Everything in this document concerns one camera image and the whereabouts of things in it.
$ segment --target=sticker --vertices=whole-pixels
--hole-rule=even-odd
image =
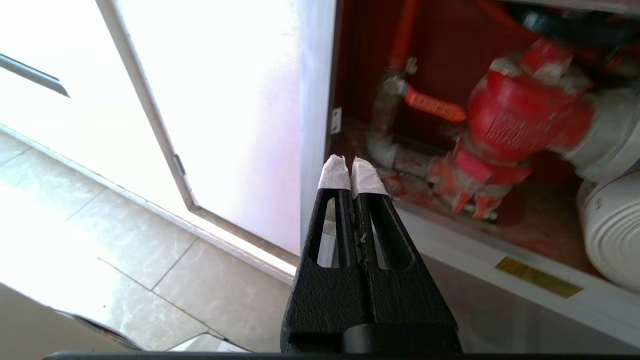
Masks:
[[[511,258],[502,259],[498,265],[495,265],[495,268],[515,277],[519,277],[530,284],[551,291],[552,293],[560,295],[566,299],[582,290],[580,286],[566,282]]]

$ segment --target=white tape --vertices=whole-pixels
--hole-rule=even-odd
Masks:
[[[349,170],[344,156],[331,155],[322,166],[319,189],[351,189]]]
[[[355,158],[351,167],[351,186],[353,197],[359,193],[381,193],[388,195],[385,185],[380,180],[376,168],[368,161]]]

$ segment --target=white fire hose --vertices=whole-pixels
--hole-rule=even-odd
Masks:
[[[612,282],[640,292],[640,170],[578,191],[584,245],[592,264]]]

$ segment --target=fire hydrant cabinet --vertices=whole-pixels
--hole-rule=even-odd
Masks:
[[[640,3],[533,3],[344,1],[330,152],[376,164],[467,350],[640,352]]]

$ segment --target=floor tile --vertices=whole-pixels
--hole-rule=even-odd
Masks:
[[[20,194],[21,201],[34,201],[48,216],[66,219],[105,187],[30,149],[0,167],[0,185]]]
[[[29,146],[0,132],[0,166],[29,150]]]
[[[291,287],[198,240],[156,292],[251,351],[280,351]]]
[[[0,227],[0,282],[45,305],[104,323],[149,350],[170,348],[208,330],[92,256],[82,232],[42,215],[25,205],[11,212],[0,206],[0,217],[7,220]],[[27,226],[33,217],[39,220]]]
[[[68,222],[98,257],[150,289],[196,238],[111,190]]]

